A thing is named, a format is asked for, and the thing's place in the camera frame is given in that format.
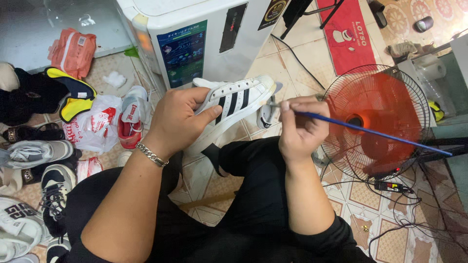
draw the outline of paint brush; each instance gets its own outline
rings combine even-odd
[[[271,107],[281,107],[280,104],[274,103],[274,102],[265,102],[265,104],[270,105]],[[447,156],[452,156],[451,153],[446,152],[446,151],[442,151],[442,150],[439,150],[439,149],[436,149],[436,148],[433,148],[433,147],[429,147],[429,146],[424,145],[424,144],[419,144],[419,143],[416,143],[416,142],[408,141],[408,140],[398,138],[398,137],[395,137],[395,136],[392,136],[392,135],[388,135],[388,134],[385,134],[385,133],[382,133],[382,132],[366,129],[366,128],[363,128],[361,126],[352,125],[352,124],[349,124],[349,123],[346,123],[346,122],[343,122],[343,121],[340,121],[340,120],[335,120],[335,119],[332,119],[332,118],[328,118],[328,117],[322,116],[322,115],[317,114],[317,113],[302,112],[302,111],[295,111],[295,113],[298,114],[298,115],[307,116],[309,118],[319,119],[319,120],[326,121],[326,122],[329,122],[329,123],[334,123],[334,124],[337,124],[337,125],[341,125],[341,126],[344,126],[344,127],[350,128],[350,129],[355,129],[355,130],[375,134],[375,135],[378,135],[378,136],[381,136],[381,137],[384,137],[384,138],[387,138],[387,139],[392,139],[392,140],[396,140],[396,141],[399,141],[399,142],[402,142],[402,143],[411,144],[411,145],[414,145],[416,147],[421,147],[421,148],[424,148],[424,149],[428,149],[430,151],[441,153],[441,154],[444,154],[444,155],[447,155]]]

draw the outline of orange package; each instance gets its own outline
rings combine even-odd
[[[56,39],[49,47],[47,59],[52,61],[52,67],[81,80],[89,72],[95,50],[96,35],[84,35],[68,28],[62,30],[60,39]]]

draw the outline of hand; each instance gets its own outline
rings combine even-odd
[[[328,136],[328,123],[296,116],[294,111],[313,112],[330,117],[326,102],[319,102],[315,95],[297,97],[281,103],[281,121],[283,133],[279,140],[279,149],[286,164],[310,161],[313,151]]]
[[[223,111],[216,105],[198,115],[193,113],[209,91],[209,88],[196,87],[166,92],[154,110],[150,130],[142,143],[164,161],[190,146]]]

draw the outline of white appliance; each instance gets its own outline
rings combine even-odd
[[[117,0],[117,8],[164,93],[196,77],[242,80],[288,1]]]

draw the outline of red floor mat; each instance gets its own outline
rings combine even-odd
[[[333,4],[333,0],[317,0],[319,8]],[[327,19],[332,10],[320,12],[322,21]],[[337,75],[358,66],[375,64],[371,39],[358,0],[345,0],[324,30]]]

